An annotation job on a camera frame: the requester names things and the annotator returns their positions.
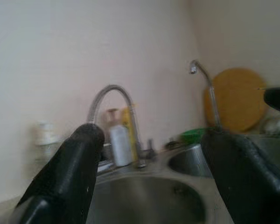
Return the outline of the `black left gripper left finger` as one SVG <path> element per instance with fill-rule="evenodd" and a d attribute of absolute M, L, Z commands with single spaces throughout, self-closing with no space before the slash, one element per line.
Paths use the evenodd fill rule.
<path fill-rule="evenodd" d="M 13 223 L 86 223 L 104 141 L 97 125 L 79 126 L 33 178 L 13 211 Z"/>

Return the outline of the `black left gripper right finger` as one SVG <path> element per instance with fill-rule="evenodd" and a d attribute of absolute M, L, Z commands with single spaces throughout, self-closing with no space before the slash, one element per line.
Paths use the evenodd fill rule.
<path fill-rule="evenodd" d="M 247 137 L 205 132 L 201 148 L 236 224 L 280 224 L 280 169 Z"/>

